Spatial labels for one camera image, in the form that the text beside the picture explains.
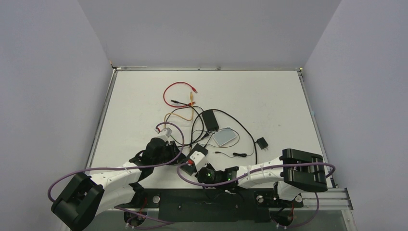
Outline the black ribbed network switch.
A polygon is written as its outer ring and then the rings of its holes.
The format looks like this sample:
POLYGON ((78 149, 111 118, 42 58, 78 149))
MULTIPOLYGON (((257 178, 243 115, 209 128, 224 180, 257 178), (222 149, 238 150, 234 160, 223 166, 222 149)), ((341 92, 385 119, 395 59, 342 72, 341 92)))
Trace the black ribbed network switch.
POLYGON ((196 144, 189 154, 184 159, 187 165, 181 167, 181 169, 190 176, 196 175, 203 167, 206 167, 209 162, 206 158, 208 150, 203 146, 196 144))

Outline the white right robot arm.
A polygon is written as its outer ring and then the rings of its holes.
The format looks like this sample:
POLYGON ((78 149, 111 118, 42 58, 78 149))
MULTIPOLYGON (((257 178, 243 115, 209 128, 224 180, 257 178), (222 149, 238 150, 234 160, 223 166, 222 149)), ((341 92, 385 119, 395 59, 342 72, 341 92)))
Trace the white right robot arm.
POLYGON ((214 170, 205 164, 196 173, 204 187, 231 193, 273 184, 272 201, 284 205, 302 192, 321 193, 328 189, 323 157, 296 149, 284 149, 271 161, 249 166, 214 170))

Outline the small black wall adapter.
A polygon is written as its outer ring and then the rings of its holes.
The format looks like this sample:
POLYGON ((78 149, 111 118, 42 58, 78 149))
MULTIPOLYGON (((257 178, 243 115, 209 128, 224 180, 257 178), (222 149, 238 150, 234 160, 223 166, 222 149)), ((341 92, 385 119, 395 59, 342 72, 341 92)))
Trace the small black wall adapter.
POLYGON ((264 137, 258 138, 256 140, 256 144, 258 144, 259 148, 261 150, 267 150, 268 149, 268 142, 265 140, 264 137))

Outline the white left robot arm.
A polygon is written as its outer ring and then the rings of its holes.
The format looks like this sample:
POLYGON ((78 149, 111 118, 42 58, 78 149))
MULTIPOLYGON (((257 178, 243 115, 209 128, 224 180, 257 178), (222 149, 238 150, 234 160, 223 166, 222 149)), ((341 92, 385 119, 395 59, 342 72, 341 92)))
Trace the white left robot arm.
POLYGON ((53 200, 51 211, 72 231, 84 230, 101 212, 117 205, 138 207, 143 193, 136 184, 154 168, 176 164, 183 147, 165 136, 152 138, 146 148, 119 167, 97 167, 70 173, 71 180, 53 200))

